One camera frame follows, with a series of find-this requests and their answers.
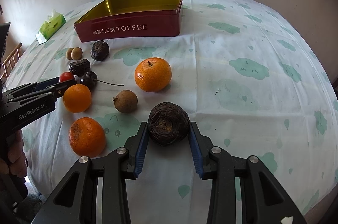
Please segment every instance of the red tomato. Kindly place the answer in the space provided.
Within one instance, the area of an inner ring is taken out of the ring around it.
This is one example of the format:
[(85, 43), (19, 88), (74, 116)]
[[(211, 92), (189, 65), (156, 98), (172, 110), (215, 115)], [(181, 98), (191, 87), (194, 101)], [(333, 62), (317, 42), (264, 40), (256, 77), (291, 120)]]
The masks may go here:
[(75, 80), (74, 75), (71, 72), (64, 72), (60, 75), (59, 77), (59, 83), (63, 82), (63, 81), (67, 81), (67, 80)]

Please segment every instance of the human hand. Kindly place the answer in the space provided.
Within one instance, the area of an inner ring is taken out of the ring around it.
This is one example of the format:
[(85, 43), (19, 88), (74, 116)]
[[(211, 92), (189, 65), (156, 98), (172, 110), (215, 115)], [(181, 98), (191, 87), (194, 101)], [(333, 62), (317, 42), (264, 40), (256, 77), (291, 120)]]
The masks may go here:
[(22, 131), (16, 132), (16, 141), (10, 146), (8, 151), (8, 159), (11, 164), (8, 166), (4, 160), (0, 158), (0, 173), (16, 175), (20, 178), (27, 176), (26, 156), (23, 153)]

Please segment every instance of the chair backrest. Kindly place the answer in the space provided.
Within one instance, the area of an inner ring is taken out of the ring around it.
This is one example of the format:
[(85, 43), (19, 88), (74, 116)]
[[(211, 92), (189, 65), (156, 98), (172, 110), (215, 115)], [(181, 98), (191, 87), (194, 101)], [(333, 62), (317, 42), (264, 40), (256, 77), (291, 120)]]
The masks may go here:
[(1, 70), (3, 69), (4, 71), (0, 75), (0, 80), (3, 77), (8, 78), (14, 66), (16, 65), (18, 60), (21, 58), (21, 55), (22, 55), (21, 46), (22, 46), (22, 43), (19, 43), (1, 64)]

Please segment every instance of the small orange fruit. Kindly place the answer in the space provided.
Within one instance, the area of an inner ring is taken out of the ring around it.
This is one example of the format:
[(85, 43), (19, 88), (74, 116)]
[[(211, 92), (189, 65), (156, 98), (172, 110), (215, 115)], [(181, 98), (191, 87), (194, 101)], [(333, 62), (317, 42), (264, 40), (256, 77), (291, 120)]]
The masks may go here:
[(78, 156), (96, 157), (105, 148), (104, 129), (92, 118), (80, 118), (70, 127), (69, 143)]
[(92, 94), (83, 84), (69, 87), (63, 96), (65, 108), (72, 113), (79, 113), (89, 108), (92, 103)]
[(161, 58), (145, 59), (135, 69), (135, 82), (146, 92), (160, 91), (169, 84), (170, 80), (170, 65)]

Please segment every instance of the metal bolt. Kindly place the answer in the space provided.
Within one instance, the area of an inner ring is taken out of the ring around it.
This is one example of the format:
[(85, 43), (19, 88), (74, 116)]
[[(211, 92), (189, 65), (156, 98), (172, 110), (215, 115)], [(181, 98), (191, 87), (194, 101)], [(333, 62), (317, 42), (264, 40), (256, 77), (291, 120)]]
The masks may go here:
[(249, 160), (252, 163), (257, 163), (258, 162), (258, 158), (256, 156), (250, 156)]
[(87, 156), (81, 156), (80, 158), (79, 158), (79, 162), (80, 163), (86, 163), (88, 161), (88, 157)]
[(221, 148), (220, 147), (212, 147), (211, 148), (211, 151), (213, 152), (213, 153), (221, 153)]
[(116, 150), (116, 152), (117, 152), (118, 154), (124, 154), (124, 153), (127, 152), (127, 149), (126, 149), (125, 147), (119, 147), (119, 148)]

